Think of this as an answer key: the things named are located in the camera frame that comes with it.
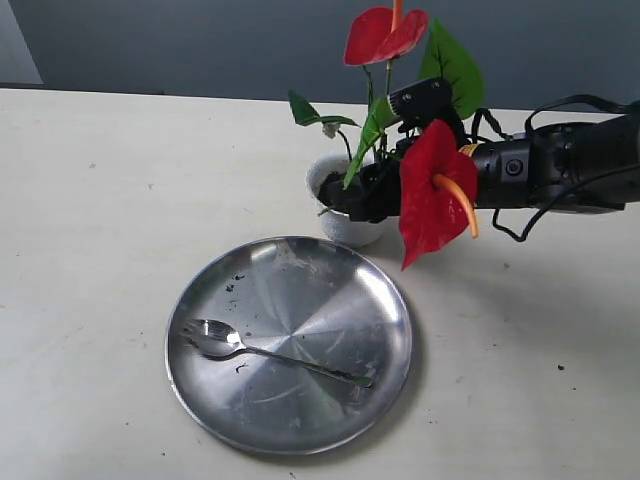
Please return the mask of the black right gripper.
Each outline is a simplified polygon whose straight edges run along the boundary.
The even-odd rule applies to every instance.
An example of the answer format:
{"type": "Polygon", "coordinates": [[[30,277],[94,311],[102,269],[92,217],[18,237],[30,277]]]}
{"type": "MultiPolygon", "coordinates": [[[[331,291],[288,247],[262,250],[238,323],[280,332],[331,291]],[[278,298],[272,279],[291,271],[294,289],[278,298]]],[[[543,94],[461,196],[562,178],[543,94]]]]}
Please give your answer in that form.
{"type": "Polygon", "coordinates": [[[400,213],[489,209],[489,190],[474,163],[451,84],[442,77],[422,79],[391,92],[387,101],[390,125],[422,129],[399,140],[382,163],[356,174],[347,188],[349,219],[380,223],[400,213]]]}

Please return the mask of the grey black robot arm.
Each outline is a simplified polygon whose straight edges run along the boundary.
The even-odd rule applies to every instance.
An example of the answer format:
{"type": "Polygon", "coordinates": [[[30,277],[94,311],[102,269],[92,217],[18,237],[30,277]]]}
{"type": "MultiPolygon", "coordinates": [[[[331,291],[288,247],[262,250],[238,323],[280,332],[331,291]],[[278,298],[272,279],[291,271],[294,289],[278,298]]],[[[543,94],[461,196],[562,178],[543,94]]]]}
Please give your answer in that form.
{"type": "Polygon", "coordinates": [[[344,174],[330,173],[319,199],[355,221],[377,223],[400,215],[418,196],[438,208],[449,195],[436,185],[442,175],[480,209],[604,214],[638,201],[638,103],[588,94],[558,103],[585,104],[612,117],[541,127],[527,120],[523,132],[508,135],[481,108],[465,132],[450,82],[432,77],[410,84],[383,98],[374,120],[398,124],[403,139],[391,152],[375,154],[349,184],[344,174]]]}

